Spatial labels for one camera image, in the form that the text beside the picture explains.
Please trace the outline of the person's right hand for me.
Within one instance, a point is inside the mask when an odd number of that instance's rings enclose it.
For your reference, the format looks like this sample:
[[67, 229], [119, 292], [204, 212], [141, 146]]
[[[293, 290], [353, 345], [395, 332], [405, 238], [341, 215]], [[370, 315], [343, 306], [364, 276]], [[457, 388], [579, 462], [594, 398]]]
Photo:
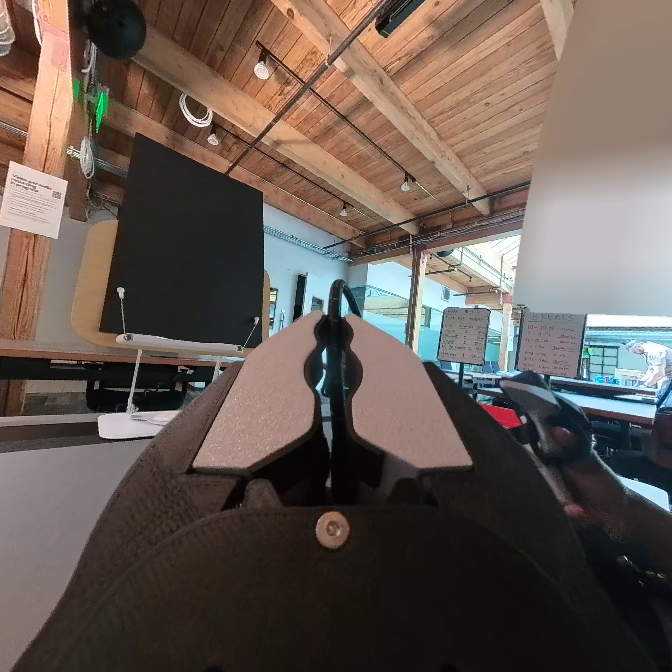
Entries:
[[565, 513], [602, 524], [622, 522], [629, 491], [585, 437], [558, 425], [550, 428], [547, 437], [550, 449], [545, 457], [557, 471]]

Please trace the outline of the long wooden table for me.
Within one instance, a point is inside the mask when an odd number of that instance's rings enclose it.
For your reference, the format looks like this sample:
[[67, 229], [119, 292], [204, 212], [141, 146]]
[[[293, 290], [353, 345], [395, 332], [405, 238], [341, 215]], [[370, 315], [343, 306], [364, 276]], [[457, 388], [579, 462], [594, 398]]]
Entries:
[[550, 380], [552, 390], [581, 407], [589, 418], [608, 419], [641, 427], [653, 426], [655, 391], [576, 379]]

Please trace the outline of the black linear light fixture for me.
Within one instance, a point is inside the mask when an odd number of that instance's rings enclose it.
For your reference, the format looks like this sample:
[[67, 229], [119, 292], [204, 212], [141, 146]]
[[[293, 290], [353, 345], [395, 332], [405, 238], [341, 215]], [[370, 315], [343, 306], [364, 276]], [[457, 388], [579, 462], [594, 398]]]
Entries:
[[390, 1], [385, 10], [376, 18], [374, 27], [383, 38], [389, 38], [424, 1]]

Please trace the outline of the wooden post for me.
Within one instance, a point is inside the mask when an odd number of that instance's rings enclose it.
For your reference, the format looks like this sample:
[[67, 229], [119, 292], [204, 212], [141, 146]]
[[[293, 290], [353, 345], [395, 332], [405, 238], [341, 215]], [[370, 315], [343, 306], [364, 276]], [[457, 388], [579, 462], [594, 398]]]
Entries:
[[[73, 108], [71, 2], [38, 1], [42, 37], [36, 87], [22, 164], [64, 177]], [[33, 341], [50, 252], [50, 239], [9, 230], [1, 285], [1, 338]]]

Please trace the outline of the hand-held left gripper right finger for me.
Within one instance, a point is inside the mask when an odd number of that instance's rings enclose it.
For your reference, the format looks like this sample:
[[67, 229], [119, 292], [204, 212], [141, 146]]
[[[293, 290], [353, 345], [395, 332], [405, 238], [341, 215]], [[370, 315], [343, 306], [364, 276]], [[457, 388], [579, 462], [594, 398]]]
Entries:
[[358, 503], [388, 501], [402, 481], [474, 467], [421, 359], [363, 318], [343, 319], [345, 454]]

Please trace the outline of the white paper notice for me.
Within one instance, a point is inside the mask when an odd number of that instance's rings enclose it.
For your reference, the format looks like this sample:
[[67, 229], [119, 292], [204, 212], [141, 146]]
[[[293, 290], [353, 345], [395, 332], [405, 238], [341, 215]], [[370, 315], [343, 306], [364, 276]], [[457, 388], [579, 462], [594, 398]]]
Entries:
[[10, 161], [1, 203], [1, 225], [50, 239], [60, 232], [68, 182]]

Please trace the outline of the black acoustic panel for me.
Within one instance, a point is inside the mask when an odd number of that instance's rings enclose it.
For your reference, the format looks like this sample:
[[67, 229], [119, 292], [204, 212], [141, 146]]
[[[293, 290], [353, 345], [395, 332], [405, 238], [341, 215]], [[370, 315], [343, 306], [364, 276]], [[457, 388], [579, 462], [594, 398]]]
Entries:
[[119, 287], [129, 332], [258, 346], [262, 192], [137, 134], [99, 325], [115, 335]]

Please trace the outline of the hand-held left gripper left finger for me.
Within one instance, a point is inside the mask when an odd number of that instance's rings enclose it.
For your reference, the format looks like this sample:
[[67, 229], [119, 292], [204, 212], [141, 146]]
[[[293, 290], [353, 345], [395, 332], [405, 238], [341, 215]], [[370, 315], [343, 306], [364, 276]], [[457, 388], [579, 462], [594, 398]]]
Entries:
[[252, 475], [303, 446], [327, 449], [321, 401], [326, 315], [313, 311], [245, 359], [192, 462], [205, 475]]

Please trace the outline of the wooden desk with black frame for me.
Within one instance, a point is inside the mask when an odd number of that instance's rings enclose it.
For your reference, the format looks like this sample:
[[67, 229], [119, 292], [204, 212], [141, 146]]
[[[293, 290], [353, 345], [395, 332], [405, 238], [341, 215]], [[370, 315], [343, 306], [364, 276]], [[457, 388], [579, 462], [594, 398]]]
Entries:
[[[128, 389], [137, 362], [133, 348], [86, 348], [27, 340], [1, 340], [1, 415], [21, 415], [28, 382], [84, 383], [86, 391]], [[178, 390], [209, 384], [216, 357], [150, 346], [140, 356], [138, 389]]]

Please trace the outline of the red object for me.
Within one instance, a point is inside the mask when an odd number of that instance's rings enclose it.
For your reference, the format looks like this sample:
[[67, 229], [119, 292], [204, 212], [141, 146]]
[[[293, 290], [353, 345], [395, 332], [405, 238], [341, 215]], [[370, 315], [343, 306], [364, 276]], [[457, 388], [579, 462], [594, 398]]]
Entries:
[[498, 407], [494, 405], [482, 404], [481, 408], [492, 418], [507, 430], [517, 429], [523, 426], [521, 418], [516, 411], [507, 407]]

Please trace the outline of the handwritten whiteboard on stand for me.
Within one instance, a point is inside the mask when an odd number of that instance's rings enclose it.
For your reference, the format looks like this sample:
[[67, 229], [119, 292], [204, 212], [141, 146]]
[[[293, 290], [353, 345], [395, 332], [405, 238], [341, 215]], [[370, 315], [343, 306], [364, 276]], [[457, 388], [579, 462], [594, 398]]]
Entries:
[[516, 371], [577, 378], [581, 372], [587, 315], [521, 313]]
[[465, 365], [486, 362], [491, 311], [487, 308], [446, 308], [441, 319], [437, 360], [457, 363], [458, 385], [464, 385]]

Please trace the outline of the black ceiling pipe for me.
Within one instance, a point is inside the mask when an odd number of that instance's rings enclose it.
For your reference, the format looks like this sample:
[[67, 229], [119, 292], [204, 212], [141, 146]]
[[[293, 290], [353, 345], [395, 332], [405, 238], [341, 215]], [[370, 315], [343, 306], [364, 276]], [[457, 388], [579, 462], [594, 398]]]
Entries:
[[382, 227], [380, 229], [377, 229], [375, 231], [363, 232], [363, 233], [360, 233], [360, 234], [358, 234], [354, 237], [348, 238], [346, 240], [341, 240], [339, 242], [334, 242], [334, 243], [332, 243], [330, 245], [327, 245], [325, 247], [318, 248], [318, 251], [322, 251], [322, 252], [325, 252], [325, 253], [326, 252], [331, 252], [334, 248], [339, 247], [340, 245], [354, 243], [354, 242], [357, 242], [361, 239], [366, 239], [366, 238], [371, 237], [371, 236], [379, 235], [379, 234], [386, 233], [386, 232], [391, 232], [391, 231], [394, 231], [394, 230], [397, 230], [397, 229], [403, 229], [404, 231], [408, 231], [406, 229], [406, 227], [410, 226], [411, 224], [424, 224], [426, 221], [429, 221], [429, 220], [431, 220], [433, 218], [436, 218], [438, 216], [441, 216], [443, 214], [452, 214], [453, 212], [457, 212], [459, 210], [475, 207], [477, 204], [480, 204], [483, 201], [486, 201], [487, 204], [491, 205], [491, 202], [495, 198], [507, 196], [508, 194], [513, 194], [513, 193], [516, 193], [518, 191], [528, 189], [531, 186], [531, 184], [532, 184], [532, 181], [527, 180], [525, 182], [515, 184], [514, 186], [509, 186], [509, 187], [506, 187], [506, 188], [502, 188], [502, 189], [498, 189], [498, 190], [486, 193], [483, 196], [467, 199], [467, 200], [465, 200], [465, 202], [463, 204], [457, 204], [457, 205], [454, 205], [454, 206], [443, 206], [441, 208], [438, 208], [437, 210], [434, 210], [434, 211], [431, 211], [431, 212], [428, 212], [428, 213], [425, 213], [425, 214], [421, 214], [419, 216], [414, 216], [412, 218], [404, 220], [401, 223], [389, 224], [388, 226], [384, 226], [384, 227]]

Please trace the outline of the thin black ceiling rod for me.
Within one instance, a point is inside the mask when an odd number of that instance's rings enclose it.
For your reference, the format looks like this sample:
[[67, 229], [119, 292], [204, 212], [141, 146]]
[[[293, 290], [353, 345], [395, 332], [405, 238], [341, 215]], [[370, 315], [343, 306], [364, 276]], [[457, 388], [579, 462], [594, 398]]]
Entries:
[[266, 136], [274, 129], [274, 127], [282, 121], [292, 109], [301, 101], [301, 99], [310, 93], [313, 86], [320, 80], [320, 78], [327, 72], [337, 59], [359, 38], [359, 35], [368, 27], [370, 23], [375, 21], [382, 13], [384, 13], [392, 4], [393, 1], [379, 1], [356, 25], [354, 29], [349, 32], [346, 38], [334, 49], [330, 49], [328, 55], [325, 57], [324, 64], [320, 65], [311, 76], [304, 81], [301, 87], [293, 93], [293, 95], [286, 101], [281, 109], [276, 113], [271, 121], [263, 128], [262, 131], [251, 141], [251, 143], [243, 149], [241, 154], [232, 162], [231, 166], [225, 171], [225, 175], [230, 175], [234, 168], [238, 167], [244, 159], [253, 152], [256, 147], [263, 142]]

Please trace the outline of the white metal stand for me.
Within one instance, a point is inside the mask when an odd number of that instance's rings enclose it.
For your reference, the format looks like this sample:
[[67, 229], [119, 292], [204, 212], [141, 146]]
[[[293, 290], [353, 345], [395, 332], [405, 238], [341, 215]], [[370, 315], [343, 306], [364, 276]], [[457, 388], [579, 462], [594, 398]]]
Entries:
[[139, 367], [142, 355], [146, 350], [175, 351], [179, 354], [196, 354], [199, 356], [214, 356], [215, 366], [212, 379], [215, 380], [221, 371], [221, 365], [225, 357], [241, 357], [244, 347], [248, 344], [251, 336], [257, 330], [260, 317], [255, 316], [253, 328], [250, 330], [243, 345], [231, 343], [213, 343], [184, 341], [159, 337], [157, 335], [145, 335], [125, 330], [115, 339], [121, 346], [128, 346], [136, 350], [136, 361], [132, 375], [132, 382], [126, 409], [123, 413], [110, 413], [100, 415], [97, 419], [98, 434], [106, 440], [135, 440], [153, 438], [179, 413], [174, 411], [139, 411], [134, 404], [134, 395], [139, 376]]

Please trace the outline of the person's right forearm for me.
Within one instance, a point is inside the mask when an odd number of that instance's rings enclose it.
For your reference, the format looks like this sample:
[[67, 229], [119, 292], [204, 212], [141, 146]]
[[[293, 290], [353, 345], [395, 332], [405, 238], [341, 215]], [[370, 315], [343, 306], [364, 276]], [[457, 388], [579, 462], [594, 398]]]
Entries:
[[600, 459], [597, 510], [604, 524], [651, 571], [671, 577], [671, 513], [629, 489]]

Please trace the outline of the black lighting track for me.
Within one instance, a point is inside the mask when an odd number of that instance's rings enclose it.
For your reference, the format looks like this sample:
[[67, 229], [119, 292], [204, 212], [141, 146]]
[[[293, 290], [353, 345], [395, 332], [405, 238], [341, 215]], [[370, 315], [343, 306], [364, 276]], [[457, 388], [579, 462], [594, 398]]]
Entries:
[[211, 130], [222, 131], [225, 135], [235, 139], [237, 142], [244, 145], [244, 147], [246, 147], [247, 149], [250, 149], [250, 153], [256, 153], [259, 156], [265, 157], [266, 159], [270, 160], [271, 162], [273, 162], [277, 166], [281, 167], [282, 169], [286, 170], [287, 172], [290, 172], [294, 176], [296, 176], [296, 177], [298, 177], [298, 178], [300, 178], [304, 181], [307, 181], [313, 187], [323, 191], [324, 193], [328, 194], [329, 196], [335, 198], [336, 200], [341, 201], [341, 203], [345, 206], [346, 209], [349, 208], [353, 211], [357, 211], [357, 212], [359, 211], [352, 203], [346, 201], [344, 197], [340, 197], [338, 194], [332, 192], [332, 190], [327, 189], [326, 187], [322, 186], [320, 183], [317, 183], [312, 178], [307, 177], [306, 175], [299, 172], [298, 170], [290, 167], [290, 165], [288, 165], [288, 164], [284, 163], [283, 161], [275, 158], [273, 155], [270, 155], [268, 152], [266, 152], [266, 151], [264, 151], [264, 150], [262, 150], [258, 147], [252, 148], [250, 142], [244, 140], [242, 137], [240, 137], [238, 134], [234, 133], [233, 131], [228, 130], [228, 129], [224, 128], [223, 126], [221, 126], [220, 124], [216, 124], [216, 123], [211, 124]]
[[[271, 61], [280, 67], [281, 71], [288, 75], [290, 78], [292, 78], [296, 83], [300, 84], [301, 86], [306, 85], [307, 81], [301, 78], [301, 76], [298, 75], [297, 72], [292, 70], [288, 65], [286, 65], [279, 56], [276, 56], [269, 48], [267, 48], [262, 42], [259, 40], [255, 41], [256, 46], [258, 47], [260, 53], [264, 52], [267, 57], [271, 59]], [[403, 173], [403, 177], [405, 176], [405, 173], [408, 173], [411, 175], [409, 172], [407, 172], [404, 167], [394, 158], [391, 157], [380, 145], [378, 145], [376, 142], [374, 142], [373, 139], [371, 139], [367, 134], [364, 133], [361, 129], [357, 128], [357, 126], [354, 124], [354, 122], [351, 122], [349, 117], [347, 117], [345, 114], [341, 113], [334, 105], [332, 105], [329, 101], [327, 101], [326, 98], [324, 98], [318, 91], [315, 89], [314, 86], [310, 86], [307, 91], [310, 93], [311, 96], [313, 96], [320, 104], [322, 104], [324, 107], [326, 107], [333, 115], [335, 115], [341, 122], [343, 122], [350, 130], [353, 130], [361, 139], [363, 139], [369, 146], [373, 147], [374, 150], [382, 155], [386, 161], [388, 161], [390, 164], [392, 164], [396, 169], [399, 170], [399, 172]]]

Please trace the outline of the black dome speaker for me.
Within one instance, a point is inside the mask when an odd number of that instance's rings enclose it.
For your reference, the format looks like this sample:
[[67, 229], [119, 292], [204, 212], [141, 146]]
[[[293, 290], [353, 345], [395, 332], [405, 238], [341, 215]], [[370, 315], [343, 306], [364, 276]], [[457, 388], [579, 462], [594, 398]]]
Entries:
[[134, 1], [91, 1], [85, 27], [101, 53], [120, 61], [134, 57], [147, 39], [146, 19]]

